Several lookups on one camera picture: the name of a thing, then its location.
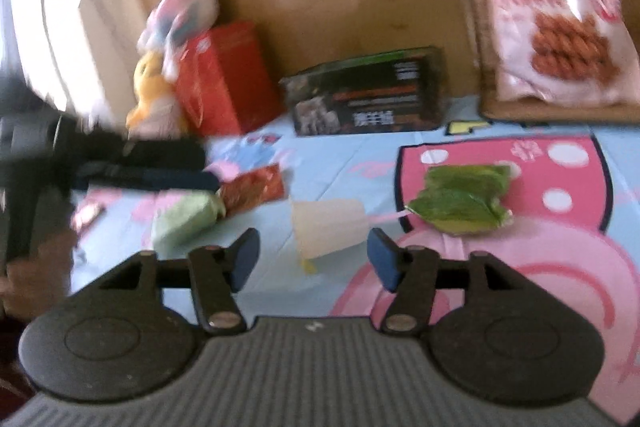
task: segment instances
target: white polka dot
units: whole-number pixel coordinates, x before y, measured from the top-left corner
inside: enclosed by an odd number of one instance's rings
[[[444,149],[433,149],[425,151],[420,156],[420,161],[426,165],[437,165],[443,163],[449,157],[449,152]]]
[[[522,174],[522,169],[516,162],[510,162],[509,160],[500,160],[495,163],[495,165],[508,165],[511,168],[511,179],[514,180],[519,178]]]
[[[568,168],[586,167],[589,153],[577,143],[556,142],[548,149],[549,158],[554,163]]]
[[[550,188],[542,194],[542,202],[551,210],[558,214],[564,214],[571,210],[574,206],[574,202],[571,199],[571,195],[562,188]]]

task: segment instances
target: black box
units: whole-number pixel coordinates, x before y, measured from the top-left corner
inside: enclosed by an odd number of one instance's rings
[[[442,121],[446,68],[429,46],[328,62],[280,85],[299,136],[431,130]]]

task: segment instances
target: gray ribbed surface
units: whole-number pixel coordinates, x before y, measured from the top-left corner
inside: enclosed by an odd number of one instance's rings
[[[611,427],[586,400],[511,410],[462,393],[419,345],[369,319],[259,319],[209,341],[171,385],[118,405],[68,405],[43,394],[7,427]]]

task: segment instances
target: pink food bag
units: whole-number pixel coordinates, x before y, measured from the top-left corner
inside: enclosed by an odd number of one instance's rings
[[[638,53],[620,0],[490,0],[501,101],[640,103]]]

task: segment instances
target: red box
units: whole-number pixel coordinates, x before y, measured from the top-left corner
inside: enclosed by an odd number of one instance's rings
[[[216,26],[190,39],[175,94],[201,136],[245,134],[284,111],[252,22]]]

